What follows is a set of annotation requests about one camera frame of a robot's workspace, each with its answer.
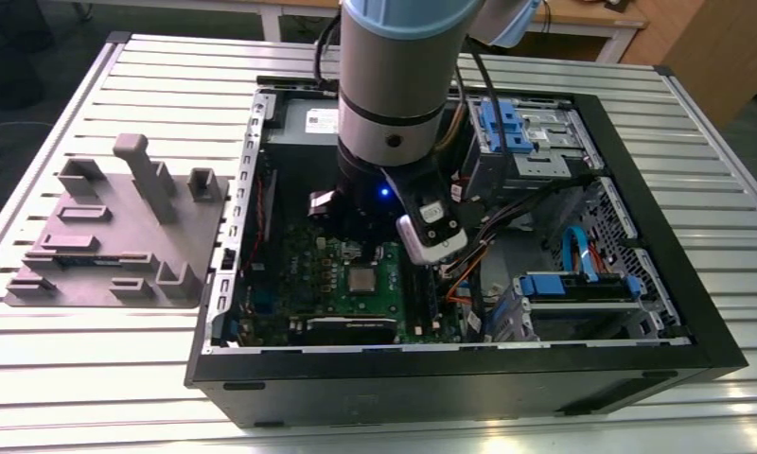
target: aluminum table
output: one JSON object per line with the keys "label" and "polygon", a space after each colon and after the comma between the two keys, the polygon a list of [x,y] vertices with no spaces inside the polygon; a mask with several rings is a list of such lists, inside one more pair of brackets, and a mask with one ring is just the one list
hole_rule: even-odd
{"label": "aluminum table", "polygon": [[[111,35],[0,215],[0,449],[757,451],[757,183],[674,78],[650,67],[485,57],[500,88],[600,97],[750,364],[714,382],[606,416],[241,431],[182,387],[195,309],[2,303],[62,191],[63,161],[127,172],[110,145],[139,132],[171,174],[202,166],[231,177],[254,78],[310,75],[311,56],[305,44]],[[328,77],[336,59],[334,49]],[[472,60],[460,63],[481,86]]]}

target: label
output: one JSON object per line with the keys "label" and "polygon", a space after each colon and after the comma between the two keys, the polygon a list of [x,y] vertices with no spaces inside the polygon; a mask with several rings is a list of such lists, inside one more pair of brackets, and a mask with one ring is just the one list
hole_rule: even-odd
{"label": "label", "polygon": [[441,219],[444,216],[442,205],[438,201],[429,203],[420,207],[420,215],[428,224],[433,223],[436,220]]}
{"label": "label", "polygon": [[530,140],[548,140],[544,131],[528,131],[528,137],[530,137]]}
{"label": "label", "polygon": [[311,109],[305,114],[305,132],[310,134],[336,134],[340,129],[337,109]]}
{"label": "label", "polygon": [[468,324],[470,325],[470,327],[474,329],[476,332],[480,332],[480,328],[482,327],[482,322],[480,322],[480,317],[477,317],[477,314],[474,314],[474,311],[472,310],[470,312],[468,312]]}
{"label": "label", "polygon": [[462,200],[462,188],[458,184],[452,184],[452,200],[453,201]]}

